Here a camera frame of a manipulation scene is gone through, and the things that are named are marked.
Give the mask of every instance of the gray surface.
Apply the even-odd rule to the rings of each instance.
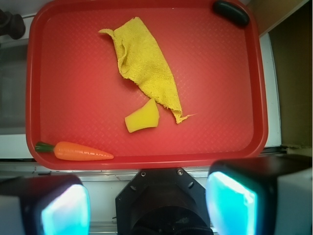
[[[27,45],[0,49],[0,135],[25,133]]]

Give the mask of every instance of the screw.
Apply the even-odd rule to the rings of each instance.
[[[178,175],[183,175],[183,173],[184,173],[184,172],[182,171],[182,169],[180,169],[180,170],[177,171],[177,174],[178,174]]]

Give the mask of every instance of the black handle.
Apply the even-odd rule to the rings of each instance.
[[[218,0],[213,3],[213,11],[240,26],[247,26],[250,22],[249,15],[243,9],[227,1]]]
[[[0,10],[0,36],[7,34],[13,39],[19,39],[24,33],[25,24],[21,15]]]

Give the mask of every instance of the black knob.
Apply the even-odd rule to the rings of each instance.
[[[0,10],[0,36],[7,34],[13,39],[19,39],[24,33],[25,24],[21,15]]]

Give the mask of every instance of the carrot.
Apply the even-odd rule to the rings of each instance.
[[[58,142],[55,146],[44,142],[38,142],[36,152],[54,152],[59,159],[69,161],[95,161],[113,159],[110,153],[70,142]]]

